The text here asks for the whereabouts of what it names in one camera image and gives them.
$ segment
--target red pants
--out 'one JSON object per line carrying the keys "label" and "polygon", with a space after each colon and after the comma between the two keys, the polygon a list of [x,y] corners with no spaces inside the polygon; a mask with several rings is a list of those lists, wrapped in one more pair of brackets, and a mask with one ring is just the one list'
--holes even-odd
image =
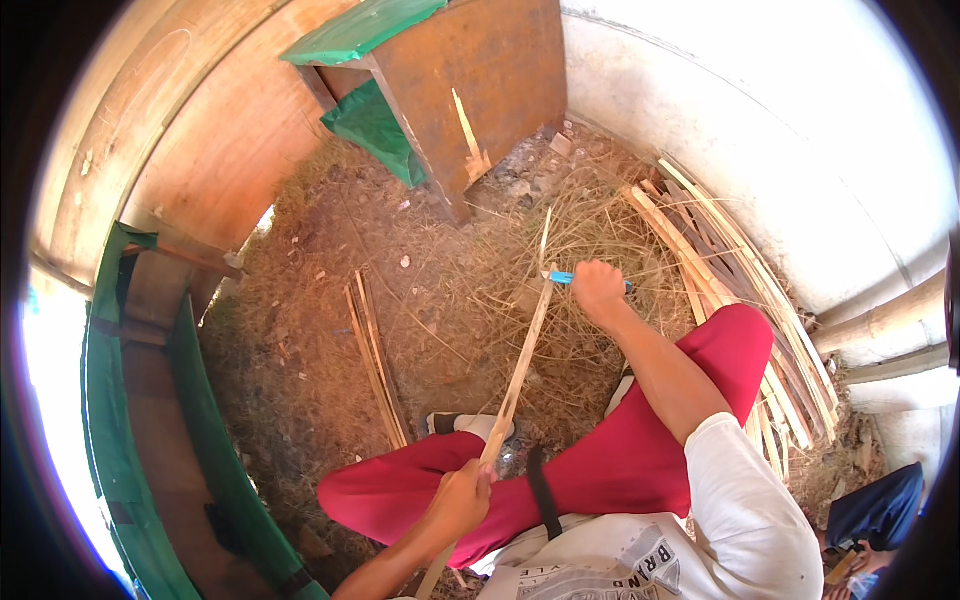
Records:
{"label": "red pants", "polygon": [[[770,359],[773,332],[743,304],[718,310],[677,347],[704,370],[741,426]],[[329,473],[317,499],[330,518],[392,544],[420,518],[441,476],[478,458],[484,441],[467,432],[431,435],[395,452]],[[684,448],[650,408],[637,384],[620,406],[574,446],[543,466],[559,515],[690,512]],[[526,477],[493,484],[490,512],[457,542],[448,563],[463,568],[540,525]]]}

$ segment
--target dark blue cloth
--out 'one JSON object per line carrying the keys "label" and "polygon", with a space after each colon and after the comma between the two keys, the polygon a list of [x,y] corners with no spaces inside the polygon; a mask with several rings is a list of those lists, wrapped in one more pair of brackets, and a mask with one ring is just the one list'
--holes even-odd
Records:
{"label": "dark blue cloth", "polygon": [[917,514],[923,488],[924,469],[914,463],[835,501],[830,505],[827,547],[867,540],[878,552],[896,550]]}

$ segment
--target plywood wall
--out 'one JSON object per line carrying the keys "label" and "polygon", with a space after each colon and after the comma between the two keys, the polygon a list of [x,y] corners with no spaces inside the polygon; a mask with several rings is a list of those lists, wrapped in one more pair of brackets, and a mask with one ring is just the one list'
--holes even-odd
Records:
{"label": "plywood wall", "polygon": [[[131,4],[52,141],[36,250],[86,284],[115,218],[187,245],[236,250],[276,184],[324,134],[315,101],[276,57],[354,3]],[[150,296],[132,289],[132,300],[138,292]]]}

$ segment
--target pile of bamboo strips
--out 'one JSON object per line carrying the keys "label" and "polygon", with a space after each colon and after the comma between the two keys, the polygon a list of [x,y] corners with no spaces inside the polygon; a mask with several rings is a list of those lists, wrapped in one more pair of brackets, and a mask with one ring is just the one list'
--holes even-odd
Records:
{"label": "pile of bamboo strips", "polygon": [[833,384],[786,292],[743,230],[676,161],[665,156],[659,165],[665,192],[645,180],[643,189],[624,195],[677,255],[697,324],[742,302],[762,310],[773,327],[773,351],[746,432],[786,480],[790,445],[810,447],[813,433],[831,442],[835,437]]}
{"label": "pile of bamboo strips", "polygon": [[348,282],[344,286],[344,295],[347,297],[347,307],[353,322],[353,333],[360,347],[360,356],[367,367],[367,375],[376,396],[376,405],[383,417],[383,424],[387,429],[387,440],[394,450],[403,448],[413,442],[407,421],[403,418],[400,405],[396,399],[396,385],[387,369],[387,358],[380,346],[380,328],[376,323],[376,311],[373,308],[373,296],[363,275],[356,272],[356,286],[360,295],[360,306],[363,308],[363,317],[366,327],[360,325],[360,315],[357,311],[356,299],[352,285]]}

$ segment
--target blue knife handle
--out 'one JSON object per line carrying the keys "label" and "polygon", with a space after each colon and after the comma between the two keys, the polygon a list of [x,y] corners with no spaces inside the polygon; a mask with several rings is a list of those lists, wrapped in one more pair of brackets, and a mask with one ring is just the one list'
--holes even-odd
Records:
{"label": "blue knife handle", "polygon": [[[554,283],[562,283],[563,285],[569,285],[573,282],[573,274],[567,273],[564,271],[551,271],[550,280]],[[630,294],[634,291],[634,284],[630,281],[623,281],[627,285],[627,294]]]}

